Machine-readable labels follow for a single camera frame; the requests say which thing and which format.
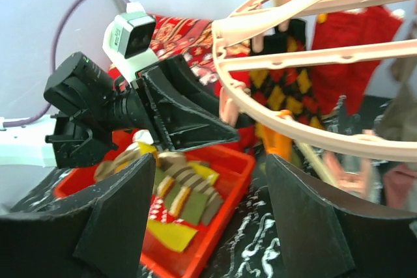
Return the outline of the pink round clip hanger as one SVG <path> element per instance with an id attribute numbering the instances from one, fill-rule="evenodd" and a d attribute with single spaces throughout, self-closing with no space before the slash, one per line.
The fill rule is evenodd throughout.
<path id="1" fill-rule="evenodd" d="M 416 143 L 387 141 L 369 135 L 347 136 L 330 133 L 300 124 L 289 117 L 280 117 L 251 99 L 231 77 L 231 72 L 248 70 L 280 70 L 319 64 L 350 63 L 343 52 L 356 48 L 332 48 L 296 53 L 282 53 L 229 59 L 226 49 L 244 40 L 262 35 L 277 24 L 296 16 L 312 16 L 352 8 L 372 7 L 407 0 L 248 0 L 227 18 L 212 23 L 213 58 L 220 81 L 228 95 L 256 121 L 297 141 L 319 148 L 371 159 L 416 161 Z M 358 46 L 358 61 L 373 61 L 416 54 L 416 41 L 404 40 Z"/>

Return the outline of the orange clothes clip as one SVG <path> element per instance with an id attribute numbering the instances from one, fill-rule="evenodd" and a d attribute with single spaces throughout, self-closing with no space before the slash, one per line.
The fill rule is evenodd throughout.
<path id="1" fill-rule="evenodd" d="M 290 161 L 293 149 L 293 140 L 275 130 L 259 124 L 260 136 L 267 154 L 276 154 L 279 157 Z"/>

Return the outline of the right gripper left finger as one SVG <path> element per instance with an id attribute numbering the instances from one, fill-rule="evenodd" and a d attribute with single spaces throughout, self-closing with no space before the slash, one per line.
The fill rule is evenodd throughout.
<path id="1" fill-rule="evenodd" d="M 155 159 L 52 204 L 1 216 L 2 277 L 136 277 Z"/>

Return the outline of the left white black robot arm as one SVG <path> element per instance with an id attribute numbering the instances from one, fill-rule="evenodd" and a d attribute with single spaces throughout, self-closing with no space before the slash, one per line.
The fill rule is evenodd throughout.
<path id="1" fill-rule="evenodd" d="M 188 151 L 238 141 L 221 121 L 219 101 L 184 57 L 135 71 L 124 89 L 84 54 L 69 56 L 49 77 L 44 98 L 58 113 L 1 131 L 3 165 L 78 168 L 117 150 L 113 132 L 146 129 L 160 150 Z"/>

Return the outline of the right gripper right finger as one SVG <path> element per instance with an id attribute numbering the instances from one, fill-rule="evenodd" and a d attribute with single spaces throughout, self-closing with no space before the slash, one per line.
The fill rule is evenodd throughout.
<path id="1" fill-rule="evenodd" d="M 415 277 L 416 214 L 363 200 L 266 157 L 288 277 Z"/>

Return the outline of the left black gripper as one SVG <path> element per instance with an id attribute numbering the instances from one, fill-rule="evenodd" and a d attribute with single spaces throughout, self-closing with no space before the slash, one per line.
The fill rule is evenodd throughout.
<path id="1" fill-rule="evenodd" d="M 144 127 L 163 150 L 184 152 L 240 139 L 238 130 L 219 118 L 219 100 L 182 55 L 138 71 L 132 88 L 149 114 Z"/>

